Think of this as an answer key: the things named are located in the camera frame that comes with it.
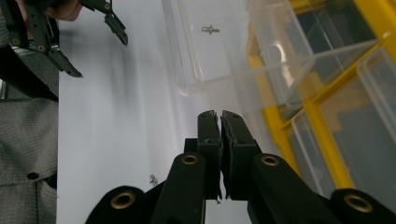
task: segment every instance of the jacket button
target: jacket button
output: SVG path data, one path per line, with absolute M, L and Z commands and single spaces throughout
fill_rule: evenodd
M 38 179 L 40 175 L 38 173 L 30 173 L 29 175 L 27 175 L 28 179 L 34 180 L 34 179 Z

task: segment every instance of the person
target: person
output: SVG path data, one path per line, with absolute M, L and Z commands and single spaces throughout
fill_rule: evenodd
M 29 24 L 25 2 L 17 0 L 17 3 L 25 23 Z M 78 0 L 51 1 L 45 14 L 74 21 L 81 8 Z M 0 10 L 0 78 L 12 82 L 13 77 L 32 75 L 8 42 L 6 22 Z M 0 100 L 2 224 L 56 223 L 58 98 L 37 77 L 29 80 L 34 83 L 27 82 L 25 92 L 35 98 Z M 38 86 L 33 90 L 29 85 Z

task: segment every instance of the gray tweed jacket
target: gray tweed jacket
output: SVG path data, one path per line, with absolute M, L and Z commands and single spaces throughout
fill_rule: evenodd
M 58 104 L 0 101 L 0 223 L 55 223 Z

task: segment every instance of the transparent plastic container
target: transparent plastic container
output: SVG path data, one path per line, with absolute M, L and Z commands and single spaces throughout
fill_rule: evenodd
M 348 19 L 348 24 L 356 19 L 345 17 L 342 7 L 332 9 L 335 2 L 340 0 L 313 7 L 312 19 L 305 20 L 294 13 L 288 0 L 163 0 L 180 93 L 204 92 L 211 105 L 238 107 L 243 113 L 295 105 L 311 97 L 320 91 L 318 77 L 331 82 L 376 42 L 370 34 L 357 41 L 341 38 L 360 30 L 334 26 L 335 18 Z M 353 4 L 351 0 L 342 2 Z M 337 10 L 344 14 L 334 16 L 332 12 Z M 249 25 L 263 64 L 254 69 L 247 55 Z M 203 31 L 210 26 L 219 31 Z M 321 44 L 313 42 L 318 39 L 324 43 L 320 50 L 315 46 Z M 269 93 L 263 80 L 269 83 Z M 309 91 L 301 93 L 298 89 L 303 81 Z
M 330 198 L 335 185 L 308 117 L 300 112 L 291 125 L 289 142 L 302 179 L 315 193 Z
M 355 187 L 396 212 L 396 67 L 379 49 L 357 72 L 321 112 Z

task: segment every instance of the white table surface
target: white table surface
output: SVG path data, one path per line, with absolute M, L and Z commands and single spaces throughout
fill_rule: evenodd
M 127 48 L 98 11 L 84 8 L 75 22 L 60 23 L 61 49 L 84 76 L 60 77 L 60 224 L 84 223 L 111 189 L 147 191 L 149 175 L 164 181 L 184 139 L 197 136 L 196 117 L 210 109 L 202 95 L 177 92 L 161 1 L 118 0 L 113 7 Z M 208 201 L 206 223 L 249 223 L 246 206 Z

